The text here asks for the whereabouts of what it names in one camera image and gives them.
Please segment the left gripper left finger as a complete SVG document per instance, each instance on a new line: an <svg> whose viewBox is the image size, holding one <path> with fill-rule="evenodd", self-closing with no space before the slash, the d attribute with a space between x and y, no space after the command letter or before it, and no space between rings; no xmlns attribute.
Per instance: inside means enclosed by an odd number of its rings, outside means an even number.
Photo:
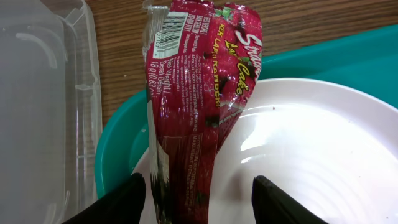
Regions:
<svg viewBox="0 0 398 224"><path fill-rule="evenodd" d="M134 173L119 187L63 224L136 224L146 199L146 183Z"/></svg>

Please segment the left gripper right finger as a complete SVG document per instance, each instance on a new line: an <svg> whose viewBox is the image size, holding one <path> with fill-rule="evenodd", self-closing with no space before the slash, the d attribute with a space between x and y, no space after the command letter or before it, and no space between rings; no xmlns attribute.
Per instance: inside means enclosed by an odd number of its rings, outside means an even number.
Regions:
<svg viewBox="0 0 398 224"><path fill-rule="evenodd" d="M256 224L327 224L263 175L253 180L251 203Z"/></svg>

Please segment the red snack wrapper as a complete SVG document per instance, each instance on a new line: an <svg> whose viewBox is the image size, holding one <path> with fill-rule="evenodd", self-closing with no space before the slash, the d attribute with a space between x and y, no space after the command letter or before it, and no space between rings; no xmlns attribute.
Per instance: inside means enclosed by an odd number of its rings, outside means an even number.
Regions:
<svg viewBox="0 0 398 224"><path fill-rule="evenodd" d="M144 36L150 184L158 223L207 223L215 158L262 70L246 6L150 6Z"/></svg>

